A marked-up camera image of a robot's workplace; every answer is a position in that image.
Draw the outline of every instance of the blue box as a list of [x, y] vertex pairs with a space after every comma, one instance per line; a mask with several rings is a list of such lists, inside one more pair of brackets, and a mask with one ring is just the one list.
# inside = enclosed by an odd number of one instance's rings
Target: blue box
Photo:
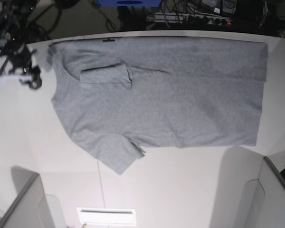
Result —
[[161, 0], [98, 0], [102, 6], [153, 6], [158, 7]]

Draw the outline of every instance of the gray t-shirt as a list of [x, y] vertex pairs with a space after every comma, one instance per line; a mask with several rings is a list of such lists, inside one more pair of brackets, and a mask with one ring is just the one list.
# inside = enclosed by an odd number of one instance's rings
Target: gray t-shirt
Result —
[[141, 37], [49, 49], [54, 109], [71, 140], [121, 174], [141, 146], [255, 145], [264, 43]]

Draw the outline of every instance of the white table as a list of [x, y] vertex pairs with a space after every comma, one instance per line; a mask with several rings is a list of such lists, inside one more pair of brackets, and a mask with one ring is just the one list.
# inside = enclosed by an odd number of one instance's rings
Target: white table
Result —
[[285, 153], [276, 153], [285, 152], [285, 39], [211, 31], [143, 31], [76, 38], [128, 36], [267, 43], [267, 82], [256, 147], [144, 148], [146, 156], [122, 176], [101, 162], [98, 170], [97, 160], [69, 140], [52, 107], [56, 79], [46, 65], [46, 49], [52, 41], [36, 43], [30, 46], [38, 49], [41, 89], [31, 91], [15, 81], [0, 87], [0, 173], [5, 173], [0, 176], [0, 208], [6, 210], [16, 195], [10, 169], [20, 166], [40, 173], [46, 193], [59, 198], [70, 227], [81, 227], [77, 207], [136, 209], [139, 228], [231, 227], [244, 184], [258, 178], [261, 155], [275, 154], [273, 162], [280, 170], [284, 167]]

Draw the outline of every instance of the t-shirt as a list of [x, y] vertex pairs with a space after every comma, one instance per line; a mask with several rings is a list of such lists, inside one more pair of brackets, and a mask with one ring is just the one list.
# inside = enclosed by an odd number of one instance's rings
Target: t-shirt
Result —
[[118, 174], [144, 147], [255, 145], [264, 43], [216, 38], [75, 40], [49, 51], [70, 139]]

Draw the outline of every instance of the blue object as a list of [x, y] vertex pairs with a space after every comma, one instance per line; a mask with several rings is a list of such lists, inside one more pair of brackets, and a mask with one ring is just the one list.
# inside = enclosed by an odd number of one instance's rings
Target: blue object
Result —
[[101, 0], [102, 6], [154, 6], [158, 7], [161, 0]]

